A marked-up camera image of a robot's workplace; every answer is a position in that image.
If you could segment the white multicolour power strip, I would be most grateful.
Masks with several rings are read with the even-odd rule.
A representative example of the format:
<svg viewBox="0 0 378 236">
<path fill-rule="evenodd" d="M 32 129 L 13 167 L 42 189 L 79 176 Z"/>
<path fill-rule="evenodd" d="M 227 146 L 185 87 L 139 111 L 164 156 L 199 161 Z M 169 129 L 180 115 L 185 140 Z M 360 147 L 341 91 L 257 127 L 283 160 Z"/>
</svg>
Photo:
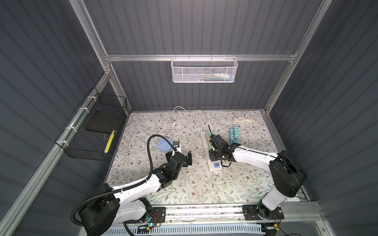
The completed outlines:
<svg viewBox="0 0 378 236">
<path fill-rule="evenodd" d="M 209 131 L 202 131 L 200 133 L 200 137 L 203 143 L 204 151 L 205 151 L 205 157 L 206 157 L 206 163 L 208 164 L 209 171 L 211 173 L 219 173 L 222 171 L 222 166 L 220 161 L 212 161 L 210 159 L 209 151 L 213 150 L 213 147 L 210 143 L 210 132 Z"/>
</svg>

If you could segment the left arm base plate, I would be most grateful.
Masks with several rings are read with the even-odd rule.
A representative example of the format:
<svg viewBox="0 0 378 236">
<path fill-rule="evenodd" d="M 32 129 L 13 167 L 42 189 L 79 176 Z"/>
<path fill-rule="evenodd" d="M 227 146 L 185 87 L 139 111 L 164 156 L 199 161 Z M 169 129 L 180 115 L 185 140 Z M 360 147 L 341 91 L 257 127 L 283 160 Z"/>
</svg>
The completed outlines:
<svg viewBox="0 0 378 236">
<path fill-rule="evenodd" d="M 164 223 L 166 216 L 166 208 L 165 207 L 153 207 L 153 210 L 148 210 L 146 214 L 142 216 L 141 219 L 138 220 L 129 220 L 127 224 L 147 224 L 147 223 Z"/>
</svg>

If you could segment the teal USB power strip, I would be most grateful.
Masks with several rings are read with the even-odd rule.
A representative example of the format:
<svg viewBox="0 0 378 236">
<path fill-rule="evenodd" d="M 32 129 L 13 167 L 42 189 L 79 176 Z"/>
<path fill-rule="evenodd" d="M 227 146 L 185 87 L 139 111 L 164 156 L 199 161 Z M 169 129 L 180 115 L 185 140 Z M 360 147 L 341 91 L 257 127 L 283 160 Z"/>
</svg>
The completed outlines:
<svg viewBox="0 0 378 236">
<path fill-rule="evenodd" d="M 229 130 L 229 136 L 230 136 L 230 143 L 238 143 L 239 139 L 239 126 L 235 125 L 233 128 L 230 128 Z"/>
</svg>

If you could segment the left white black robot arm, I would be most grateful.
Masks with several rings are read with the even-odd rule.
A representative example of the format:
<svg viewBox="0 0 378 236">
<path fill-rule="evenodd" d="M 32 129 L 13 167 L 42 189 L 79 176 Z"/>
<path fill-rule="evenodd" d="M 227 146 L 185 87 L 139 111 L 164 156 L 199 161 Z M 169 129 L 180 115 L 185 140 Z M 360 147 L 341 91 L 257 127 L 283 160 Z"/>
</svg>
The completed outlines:
<svg viewBox="0 0 378 236">
<path fill-rule="evenodd" d="M 167 160 L 164 166 L 153 170 L 149 179 L 143 179 L 134 185 L 110 187 L 103 184 L 101 193 L 85 200 L 72 212 L 72 222 L 82 224 L 87 235 L 100 236 L 114 223 L 149 221 L 153 207 L 144 196 L 169 187 L 178 179 L 182 168 L 193 164 L 191 152 L 183 155 L 173 151 Z"/>
</svg>

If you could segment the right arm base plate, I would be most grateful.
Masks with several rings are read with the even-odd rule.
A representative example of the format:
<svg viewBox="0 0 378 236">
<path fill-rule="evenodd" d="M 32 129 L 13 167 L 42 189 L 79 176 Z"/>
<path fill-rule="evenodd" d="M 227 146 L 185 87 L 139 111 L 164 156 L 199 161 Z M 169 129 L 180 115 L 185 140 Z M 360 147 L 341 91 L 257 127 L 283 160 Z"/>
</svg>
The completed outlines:
<svg viewBox="0 0 378 236">
<path fill-rule="evenodd" d="M 242 211 L 246 220 L 283 220 L 284 214 L 280 207 L 269 210 L 264 205 L 242 205 Z"/>
</svg>

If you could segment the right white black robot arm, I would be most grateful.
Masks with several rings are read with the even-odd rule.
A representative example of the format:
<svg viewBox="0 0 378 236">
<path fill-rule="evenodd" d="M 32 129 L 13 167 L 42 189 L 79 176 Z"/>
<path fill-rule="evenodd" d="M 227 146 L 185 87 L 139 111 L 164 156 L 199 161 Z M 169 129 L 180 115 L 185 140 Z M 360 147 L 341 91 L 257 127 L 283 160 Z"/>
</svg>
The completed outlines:
<svg viewBox="0 0 378 236">
<path fill-rule="evenodd" d="M 274 185 L 263 196 L 256 207 L 256 213 L 261 219 L 271 219 L 279 206 L 288 198 L 293 198 L 301 189 L 307 175 L 295 162 L 290 161 L 288 152 L 268 153 L 247 148 L 240 144 L 215 147 L 209 150 L 212 161 L 228 161 L 245 163 L 269 172 Z"/>
</svg>

